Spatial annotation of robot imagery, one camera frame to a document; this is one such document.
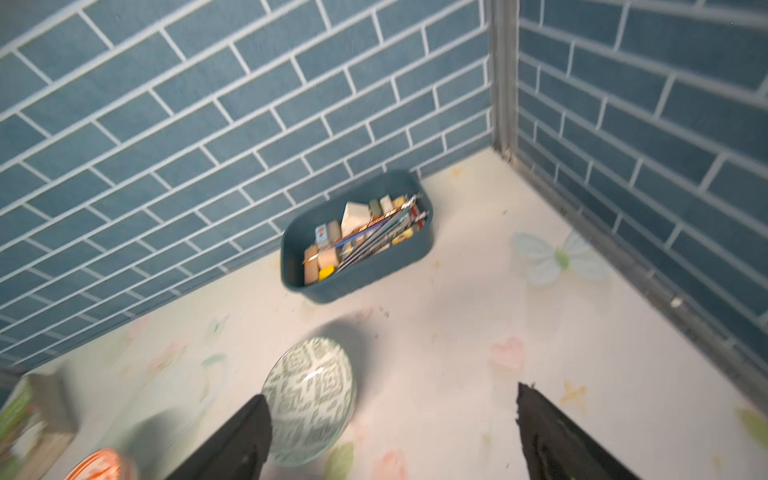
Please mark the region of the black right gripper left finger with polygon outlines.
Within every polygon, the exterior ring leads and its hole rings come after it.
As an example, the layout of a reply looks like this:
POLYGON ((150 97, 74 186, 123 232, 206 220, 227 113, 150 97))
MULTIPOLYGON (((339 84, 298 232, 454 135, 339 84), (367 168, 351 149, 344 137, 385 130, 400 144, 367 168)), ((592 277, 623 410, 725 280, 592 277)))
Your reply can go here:
POLYGON ((167 479, 258 479, 273 438, 266 397, 252 397, 167 479))

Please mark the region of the green patterned bowl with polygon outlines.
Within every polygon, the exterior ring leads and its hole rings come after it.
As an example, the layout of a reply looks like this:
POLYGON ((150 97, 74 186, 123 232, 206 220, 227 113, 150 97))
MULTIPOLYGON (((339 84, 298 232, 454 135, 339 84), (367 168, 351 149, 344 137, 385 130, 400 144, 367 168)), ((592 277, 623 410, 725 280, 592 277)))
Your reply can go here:
POLYGON ((357 385, 342 346, 311 337, 289 348, 262 386, 272 425, 270 459, 300 467, 320 457, 346 429, 357 385))

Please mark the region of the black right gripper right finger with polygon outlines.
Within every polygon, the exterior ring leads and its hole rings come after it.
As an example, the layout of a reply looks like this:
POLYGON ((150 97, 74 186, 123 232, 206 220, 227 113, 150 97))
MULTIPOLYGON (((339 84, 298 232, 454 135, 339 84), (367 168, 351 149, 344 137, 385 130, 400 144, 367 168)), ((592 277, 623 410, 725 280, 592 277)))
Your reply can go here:
POLYGON ((518 385, 517 407, 517 424, 530 478, 638 479, 534 387, 518 385))

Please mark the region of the orange floral bowl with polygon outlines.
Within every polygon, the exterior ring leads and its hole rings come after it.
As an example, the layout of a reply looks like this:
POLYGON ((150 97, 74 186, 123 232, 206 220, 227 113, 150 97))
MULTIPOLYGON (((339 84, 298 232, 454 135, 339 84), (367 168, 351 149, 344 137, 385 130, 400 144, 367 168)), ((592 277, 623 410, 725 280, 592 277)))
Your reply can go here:
POLYGON ((130 458, 113 449, 97 450, 75 466, 66 480, 137 480, 139 470, 130 458))

